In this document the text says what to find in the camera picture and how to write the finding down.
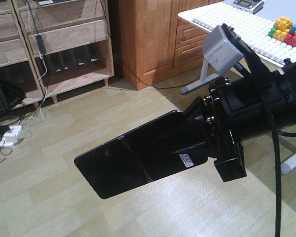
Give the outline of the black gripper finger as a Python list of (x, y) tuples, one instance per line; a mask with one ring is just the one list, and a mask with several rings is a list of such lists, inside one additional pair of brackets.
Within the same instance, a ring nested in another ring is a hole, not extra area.
[(183, 111), (183, 115), (187, 121), (205, 123), (208, 114), (204, 100), (201, 97), (196, 97)]
[(193, 120), (185, 120), (161, 133), (152, 140), (161, 151), (172, 154), (189, 154), (217, 158), (214, 138), (207, 125)]

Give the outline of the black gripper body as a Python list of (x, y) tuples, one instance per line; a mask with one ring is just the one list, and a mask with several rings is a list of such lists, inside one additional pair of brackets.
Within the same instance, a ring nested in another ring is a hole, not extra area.
[(203, 154), (215, 159), (224, 182), (246, 177), (242, 141), (268, 132), (273, 118), (273, 86), (250, 79), (218, 78), (209, 85), (202, 110), (206, 141)]

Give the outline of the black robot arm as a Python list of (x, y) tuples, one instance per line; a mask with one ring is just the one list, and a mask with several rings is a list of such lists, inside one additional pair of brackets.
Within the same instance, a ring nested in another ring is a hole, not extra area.
[(234, 82), (220, 77), (209, 95), (196, 98), (183, 121), (155, 137), (153, 145), (172, 154), (214, 158), (223, 181), (246, 176), (243, 140), (296, 124), (296, 62), (273, 72), (256, 72)]

